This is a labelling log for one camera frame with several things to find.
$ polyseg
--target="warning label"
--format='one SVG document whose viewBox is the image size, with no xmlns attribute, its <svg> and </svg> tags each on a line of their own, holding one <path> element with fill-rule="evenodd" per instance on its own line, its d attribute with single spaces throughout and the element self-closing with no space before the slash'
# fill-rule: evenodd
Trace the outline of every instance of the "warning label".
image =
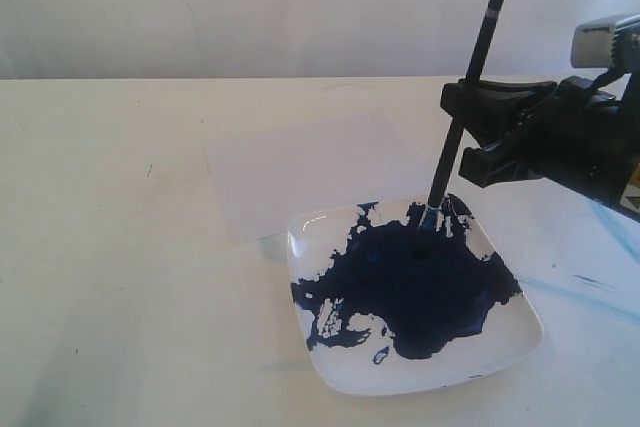
<svg viewBox="0 0 640 427">
<path fill-rule="evenodd" d="M 640 164 L 622 193 L 620 205 L 640 214 Z"/>
</svg>

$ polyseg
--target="table surface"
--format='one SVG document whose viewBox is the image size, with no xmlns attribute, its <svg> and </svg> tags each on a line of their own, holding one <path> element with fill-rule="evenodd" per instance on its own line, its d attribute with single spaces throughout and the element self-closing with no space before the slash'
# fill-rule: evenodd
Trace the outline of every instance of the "table surface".
<svg viewBox="0 0 640 427">
<path fill-rule="evenodd" d="M 632 312 L 525 280 L 546 328 L 527 360 L 438 391 L 347 396 L 309 361 L 284 236 L 227 234 L 206 145 L 376 111 L 435 161 L 451 80 L 0 82 L 0 425 L 637 425 Z M 583 243 L 603 269 L 619 255 L 584 199 L 550 182 L 451 188 L 524 279 L 575 267 L 575 234 L 551 215 L 601 240 Z"/>
</svg>

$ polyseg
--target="white backdrop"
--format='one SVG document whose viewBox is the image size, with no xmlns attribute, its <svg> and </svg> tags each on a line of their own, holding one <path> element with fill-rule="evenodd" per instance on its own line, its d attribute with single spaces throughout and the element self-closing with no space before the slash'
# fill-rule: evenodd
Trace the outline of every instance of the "white backdrop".
<svg viewBox="0 0 640 427">
<path fill-rule="evenodd" d="M 464 72 L 487 0 L 0 0 L 0 77 Z M 487 72 L 569 70 L 575 26 L 640 0 L 507 0 Z"/>
</svg>

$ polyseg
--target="square plate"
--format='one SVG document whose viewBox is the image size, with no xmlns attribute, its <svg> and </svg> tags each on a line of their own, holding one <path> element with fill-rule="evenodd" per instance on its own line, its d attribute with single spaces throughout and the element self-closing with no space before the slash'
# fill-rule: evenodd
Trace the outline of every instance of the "square plate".
<svg viewBox="0 0 640 427">
<path fill-rule="evenodd" d="M 542 342 L 540 320 L 466 205 L 448 195 L 416 250 L 426 198 L 303 214 L 291 291 L 311 360 L 334 389 L 392 395 L 496 372 Z"/>
</svg>

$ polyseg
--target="white paper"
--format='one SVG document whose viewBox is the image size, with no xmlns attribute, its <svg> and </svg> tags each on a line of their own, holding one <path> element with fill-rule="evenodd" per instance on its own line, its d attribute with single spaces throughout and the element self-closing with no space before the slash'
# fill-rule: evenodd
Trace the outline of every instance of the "white paper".
<svg viewBox="0 0 640 427">
<path fill-rule="evenodd" d="M 425 194 L 432 169 L 381 114 L 313 122 L 207 148 L 231 232 L 285 232 L 298 214 Z"/>
</svg>

